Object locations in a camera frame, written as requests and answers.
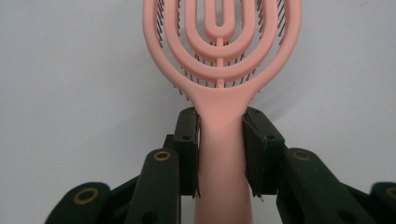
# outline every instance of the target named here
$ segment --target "pink plastic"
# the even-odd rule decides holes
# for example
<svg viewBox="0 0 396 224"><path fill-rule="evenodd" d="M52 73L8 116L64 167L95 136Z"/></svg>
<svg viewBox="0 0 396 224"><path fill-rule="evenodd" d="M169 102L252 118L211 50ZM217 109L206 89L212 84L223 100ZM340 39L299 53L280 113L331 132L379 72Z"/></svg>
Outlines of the pink plastic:
<svg viewBox="0 0 396 224"><path fill-rule="evenodd" d="M271 63L258 75L241 85L224 88L225 82L249 74L264 60L273 46L278 24L276 0L262 0L264 32L261 41L239 63L223 66L248 48L255 32L256 1L241 0L243 30L238 38L223 46L233 36L234 0L223 0L223 25L216 25L216 0L205 0L205 33L216 46L206 43L197 32L197 0L185 1L185 32L191 48L202 58L216 63L198 62L182 46L177 33L178 0L165 0L163 27L169 49L190 74L217 83L208 88L185 78L166 59L157 34L158 1L144 1L143 28L148 50L161 72L192 101L201 116L199 183L202 198L196 200L196 224L252 223L250 194L245 177L245 152L242 115L256 92L280 71L288 60L300 31L299 0L284 0L287 27L282 44Z"/></svg>

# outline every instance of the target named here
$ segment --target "hairbrush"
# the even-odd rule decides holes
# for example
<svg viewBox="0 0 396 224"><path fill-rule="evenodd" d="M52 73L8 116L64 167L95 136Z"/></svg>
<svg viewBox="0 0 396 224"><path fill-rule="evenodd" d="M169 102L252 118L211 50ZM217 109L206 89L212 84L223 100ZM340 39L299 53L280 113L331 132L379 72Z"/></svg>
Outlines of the hairbrush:
<svg viewBox="0 0 396 224"><path fill-rule="evenodd" d="M196 224L252 223L242 115L288 60L300 26L299 0L144 1L151 57L201 117Z"/></svg>

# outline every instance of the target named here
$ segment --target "white background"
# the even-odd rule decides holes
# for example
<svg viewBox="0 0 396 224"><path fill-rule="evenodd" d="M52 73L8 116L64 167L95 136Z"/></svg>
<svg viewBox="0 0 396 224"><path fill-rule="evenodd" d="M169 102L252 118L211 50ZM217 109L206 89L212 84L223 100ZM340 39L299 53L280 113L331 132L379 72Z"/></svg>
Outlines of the white background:
<svg viewBox="0 0 396 224"><path fill-rule="evenodd" d="M71 188L139 175L190 102L152 62L143 0L0 0L0 223L43 223ZM368 192L396 181L396 1L304 0L298 45L251 106L289 147ZM255 223L280 223L274 197ZM193 200L183 200L191 223Z"/></svg>

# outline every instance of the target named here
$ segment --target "gray background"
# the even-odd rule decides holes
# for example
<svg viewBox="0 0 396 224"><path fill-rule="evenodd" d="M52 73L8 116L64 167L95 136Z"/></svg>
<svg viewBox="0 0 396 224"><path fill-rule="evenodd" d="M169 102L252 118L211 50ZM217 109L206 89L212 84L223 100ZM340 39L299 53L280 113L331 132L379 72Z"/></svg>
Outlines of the gray background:
<svg viewBox="0 0 396 224"><path fill-rule="evenodd" d="M138 175L191 106L149 56L142 3L0 0L0 223L43 223L71 188ZM251 106L342 182L396 181L396 1L303 10L290 61ZM280 223L274 197L253 203L255 223Z"/></svg>

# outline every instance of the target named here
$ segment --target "pink hairbrush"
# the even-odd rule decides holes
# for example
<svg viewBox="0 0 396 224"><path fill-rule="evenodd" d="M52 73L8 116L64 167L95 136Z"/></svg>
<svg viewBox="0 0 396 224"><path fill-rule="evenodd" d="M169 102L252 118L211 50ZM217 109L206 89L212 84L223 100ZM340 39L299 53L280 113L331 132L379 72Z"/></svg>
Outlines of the pink hairbrush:
<svg viewBox="0 0 396 224"><path fill-rule="evenodd" d="M242 28L236 36L234 0L222 1L221 26L217 25L216 0L205 0L206 37L201 37L197 0L182 3L184 21L179 0L144 1L148 50L163 75L187 95L201 116L198 176L202 197L196 200L196 224L252 223L242 115L256 92L286 63L300 30L299 0L240 2ZM257 45L248 52L255 34L259 34ZM183 45L183 37L191 52ZM259 66L277 38L277 53L262 69ZM173 59L167 58L167 49Z"/></svg>

